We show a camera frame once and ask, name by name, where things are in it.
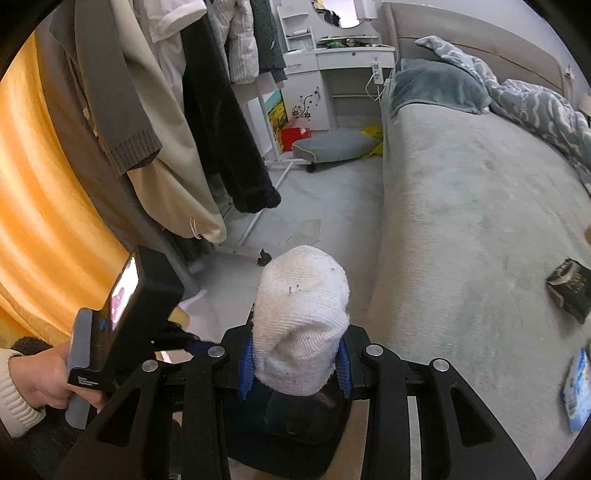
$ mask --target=headboard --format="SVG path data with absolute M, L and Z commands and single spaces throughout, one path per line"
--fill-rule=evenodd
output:
M 379 19 L 372 25 L 383 43 L 396 47 L 399 58 L 438 60 L 433 52 L 414 42 L 437 35 L 487 62 L 500 82 L 507 78 L 523 80 L 569 96 L 560 64 L 552 55 L 482 20 L 425 5 L 383 2 Z

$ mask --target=floor stain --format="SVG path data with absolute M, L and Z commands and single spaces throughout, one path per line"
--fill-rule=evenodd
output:
M 286 246 L 291 250 L 300 245 L 314 245 L 320 241 L 320 219 L 304 220 L 297 226 L 296 232 L 287 239 Z

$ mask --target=gray pillow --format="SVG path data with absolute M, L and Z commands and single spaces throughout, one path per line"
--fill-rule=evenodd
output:
M 427 103 L 468 113 L 488 113 L 491 97 L 486 89 L 462 69 L 423 59 L 402 59 L 402 70 L 393 78 L 391 117 L 404 105 Z
M 371 153 L 382 140 L 357 130 L 337 130 L 294 142 L 294 156 L 312 163 L 352 160 Z

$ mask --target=orange curtain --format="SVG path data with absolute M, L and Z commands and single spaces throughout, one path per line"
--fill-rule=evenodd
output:
M 0 346 L 27 333 L 66 340 L 127 256 L 64 156 L 32 35 L 0 82 Z

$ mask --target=yellow plastic bag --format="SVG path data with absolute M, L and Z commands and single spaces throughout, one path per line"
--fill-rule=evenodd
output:
M 367 135 L 368 137 L 376 138 L 378 140 L 384 139 L 384 131 L 382 127 L 377 125 L 370 125 L 369 127 L 365 127 L 361 130 L 361 133 Z M 363 156 L 363 158 L 373 157 L 375 155 L 382 155 L 384 153 L 384 142 L 381 142 L 377 147 L 375 147 L 371 152 L 367 155 Z

